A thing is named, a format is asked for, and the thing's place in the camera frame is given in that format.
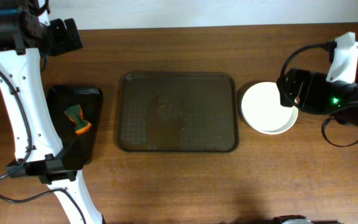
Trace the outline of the cream white plate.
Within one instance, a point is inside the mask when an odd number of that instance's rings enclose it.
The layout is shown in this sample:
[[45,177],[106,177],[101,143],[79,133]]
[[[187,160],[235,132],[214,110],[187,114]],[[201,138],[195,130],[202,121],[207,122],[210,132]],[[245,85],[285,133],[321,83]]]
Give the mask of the cream white plate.
[[280,104],[276,83],[258,82],[246,89],[241,98],[241,114],[246,123],[263,134],[281,134],[297,121],[298,109]]

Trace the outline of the orange green scrub sponge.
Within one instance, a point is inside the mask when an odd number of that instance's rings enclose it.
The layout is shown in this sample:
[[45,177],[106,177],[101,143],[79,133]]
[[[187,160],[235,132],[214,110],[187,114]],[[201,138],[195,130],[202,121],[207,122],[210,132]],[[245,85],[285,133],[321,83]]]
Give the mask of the orange green scrub sponge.
[[67,118],[75,125],[75,133],[82,135],[92,128],[92,124],[85,120],[83,110],[80,105],[73,105],[64,111]]

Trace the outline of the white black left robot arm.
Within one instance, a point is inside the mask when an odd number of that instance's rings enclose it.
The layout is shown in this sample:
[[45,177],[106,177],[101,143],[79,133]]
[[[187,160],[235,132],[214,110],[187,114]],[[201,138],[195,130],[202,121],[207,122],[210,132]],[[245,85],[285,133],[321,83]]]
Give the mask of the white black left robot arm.
[[83,177],[91,162],[103,92],[56,85],[44,91],[50,57],[83,47],[73,19],[49,19],[48,1],[0,1],[0,91],[15,140],[10,178],[38,177],[71,223],[104,223]]

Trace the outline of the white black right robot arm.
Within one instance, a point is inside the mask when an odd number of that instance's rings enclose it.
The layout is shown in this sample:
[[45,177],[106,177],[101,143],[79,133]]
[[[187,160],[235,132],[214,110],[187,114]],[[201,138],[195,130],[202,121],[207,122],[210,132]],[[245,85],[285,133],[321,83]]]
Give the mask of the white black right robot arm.
[[[288,68],[298,54],[309,49],[324,49],[329,53],[328,73]],[[276,84],[282,106],[327,116],[321,125],[323,136],[331,121],[358,127],[358,39],[355,33],[348,32],[334,40],[296,50],[283,64]]]

